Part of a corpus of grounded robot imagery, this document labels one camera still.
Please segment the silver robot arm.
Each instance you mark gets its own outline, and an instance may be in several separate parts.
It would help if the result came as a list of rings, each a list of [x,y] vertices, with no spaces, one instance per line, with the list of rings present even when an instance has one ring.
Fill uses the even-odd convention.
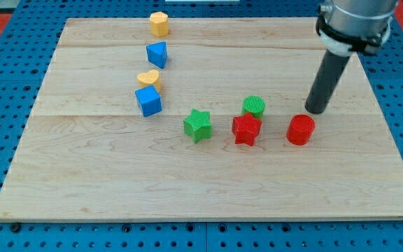
[[[334,55],[375,55],[389,39],[397,5],[398,0],[325,0],[316,32]]]

